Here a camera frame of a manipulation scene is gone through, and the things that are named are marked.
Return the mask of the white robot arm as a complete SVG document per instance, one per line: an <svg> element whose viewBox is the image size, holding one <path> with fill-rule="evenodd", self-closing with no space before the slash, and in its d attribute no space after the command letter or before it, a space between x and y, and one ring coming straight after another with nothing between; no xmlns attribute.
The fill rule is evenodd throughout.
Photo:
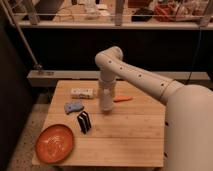
<svg viewBox="0 0 213 171"><path fill-rule="evenodd" d="M112 108L116 78L121 77L166 106L164 171L213 171L213 91L134 67L122 58L117 46L95 56L99 89L109 91L100 96L101 108Z"/></svg>

